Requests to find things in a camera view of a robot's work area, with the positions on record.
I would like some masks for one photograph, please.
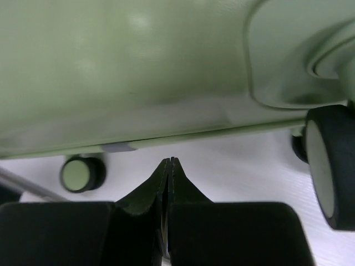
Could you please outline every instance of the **black rubber wheel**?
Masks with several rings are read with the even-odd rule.
[[[306,150],[313,185],[327,223],[355,230],[355,115],[343,105],[312,109]]]
[[[73,157],[60,171],[60,183],[71,193],[96,190],[105,181],[106,167],[98,158]]]
[[[308,163],[307,152],[303,143],[304,143],[303,136],[291,137],[293,152],[302,162]]]

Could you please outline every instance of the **grey strip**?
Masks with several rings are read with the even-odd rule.
[[[105,152],[124,152],[124,151],[135,151],[135,148],[132,148],[129,146],[129,142],[116,142],[116,143],[110,143],[110,144],[105,144],[101,145],[101,149]]]
[[[7,186],[19,193],[28,191],[31,194],[36,195],[46,201],[50,202],[60,202],[68,201],[66,198],[57,195],[49,190],[44,189],[21,176],[18,176],[4,168],[0,167],[0,183]]]

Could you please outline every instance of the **metal rod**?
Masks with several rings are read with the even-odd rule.
[[[21,176],[16,175],[4,168],[0,167],[0,183],[4,186],[7,186],[10,189],[13,189],[19,193],[23,193],[25,191],[36,195],[49,202],[63,202],[69,201],[68,199],[57,195],[49,190],[46,190],[39,185],[36,185]]]

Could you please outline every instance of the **white surface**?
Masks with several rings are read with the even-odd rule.
[[[31,194],[29,192],[23,192],[19,201],[20,202],[46,202],[46,200],[37,197],[36,195]]]
[[[286,131],[110,154],[105,184],[81,195],[60,186],[63,157],[2,161],[0,166],[71,200],[118,200],[170,156],[180,159],[189,179],[213,201],[288,203],[301,217],[317,265],[355,265],[355,233],[334,232],[326,225],[308,165],[293,154]]]

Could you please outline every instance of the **light green wheel hub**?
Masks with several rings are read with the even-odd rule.
[[[332,170],[322,135],[314,121],[307,125],[306,146],[319,204],[324,214],[331,218],[335,208]]]
[[[89,167],[82,161],[71,161],[63,168],[63,185],[71,191],[83,189],[88,184],[89,179]]]

